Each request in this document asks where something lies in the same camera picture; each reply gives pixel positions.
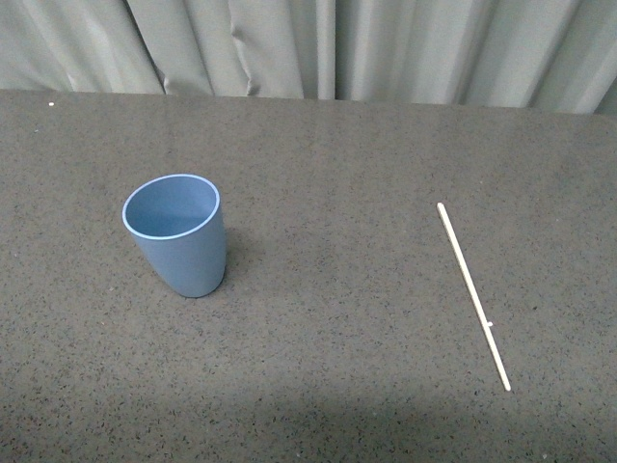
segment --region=gray countertop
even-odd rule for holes
[[[0,92],[0,460],[615,461],[616,150],[601,116]],[[228,230],[201,299],[121,221],[181,172]]]

